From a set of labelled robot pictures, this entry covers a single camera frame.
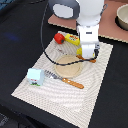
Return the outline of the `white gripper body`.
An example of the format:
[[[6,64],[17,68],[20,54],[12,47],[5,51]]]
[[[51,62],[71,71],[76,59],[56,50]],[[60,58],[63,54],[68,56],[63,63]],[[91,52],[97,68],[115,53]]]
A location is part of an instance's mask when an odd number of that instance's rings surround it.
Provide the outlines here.
[[[95,57],[95,50],[99,48],[98,39],[99,26],[77,26],[77,32],[82,48],[82,57],[91,59]]]

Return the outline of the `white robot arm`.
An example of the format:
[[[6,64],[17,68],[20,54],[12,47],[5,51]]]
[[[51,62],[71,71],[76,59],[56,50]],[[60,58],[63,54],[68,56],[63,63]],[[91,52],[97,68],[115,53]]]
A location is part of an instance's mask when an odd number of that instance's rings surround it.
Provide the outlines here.
[[[94,58],[99,49],[98,30],[104,0],[49,0],[48,3],[55,16],[76,20],[82,56]]]

